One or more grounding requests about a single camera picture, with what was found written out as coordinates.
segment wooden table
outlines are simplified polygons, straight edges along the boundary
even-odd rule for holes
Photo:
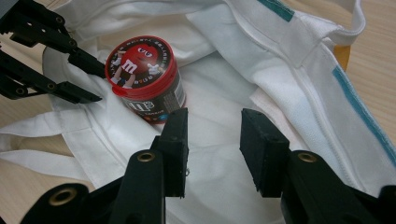
[[[39,0],[54,8],[64,0]],[[340,7],[319,0],[284,0],[293,8],[330,19],[348,27],[350,15]],[[347,73],[364,103],[379,124],[396,142],[396,2],[362,0],[367,27],[352,46]],[[41,71],[42,47],[26,49],[1,37],[4,51]],[[50,111],[47,96],[11,101],[0,96],[0,127]],[[72,156],[61,136],[26,139],[20,148],[40,148]],[[48,189],[76,180],[41,175],[0,160],[0,216],[6,223],[18,223],[26,211]],[[93,189],[90,183],[84,183]]]

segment red lid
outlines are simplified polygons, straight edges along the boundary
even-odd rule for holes
[[[144,35],[118,45],[107,58],[105,72],[115,94],[146,100],[172,84],[177,64],[164,40]]]

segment m&m's container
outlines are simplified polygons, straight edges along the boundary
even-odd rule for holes
[[[159,37],[123,42],[107,58],[105,71],[113,92],[150,123],[165,122],[186,100],[172,49]]]

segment white fabric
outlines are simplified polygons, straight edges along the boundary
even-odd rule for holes
[[[37,150],[19,149],[1,153],[0,159],[13,162],[44,175],[56,175],[90,181],[78,161],[73,157]]]
[[[75,0],[57,10],[78,45],[101,62],[137,35],[156,35],[171,45],[187,95],[191,173],[186,198],[166,201],[168,223],[283,222],[279,200],[262,199],[255,191],[238,149],[244,107],[268,115],[289,138],[290,149],[318,153],[346,184],[374,196],[396,184],[395,148],[331,51],[362,31],[361,2],[332,1],[353,13],[351,30],[275,0]],[[163,126],[147,124],[123,106],[105,79],[66,61],[67,55],[47,49],[44,74],[103,100],[72,105],[51,97],[57,119],[70,123],[38,133],[62,133],[99,188],[123,175],[129,157],[149,148]],[[31,135],[36,126],[49,126],[44,117],[7,130],[26,123],[20,132]]]

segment blue stripe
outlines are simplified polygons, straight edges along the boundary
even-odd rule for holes
[[[258,0],[263,5],[273,10],[278,16],[280,16],[285,21],[291,21],[294,16],[294,11],[286,7],[279,0]]]
[[[349,103],[353,106],[355,111],[360,115],[361,119],[364,121],[369,130],[373,133],[376,139],[384,148],[385,152],[388,154],[389,159],[392,161],[393,165],[396,167],[396,150],[394,145],[389,141],[387,135],[379,127],[378,123],[375,121],[373,116],[370,114],[367,107],[361,101],[361,98],[356,93],[355,89],[352,87],[347,75],[341,69],[340,66],[336,66],[332,70],[332,74],[338,80],[343,92],[348,99]]]

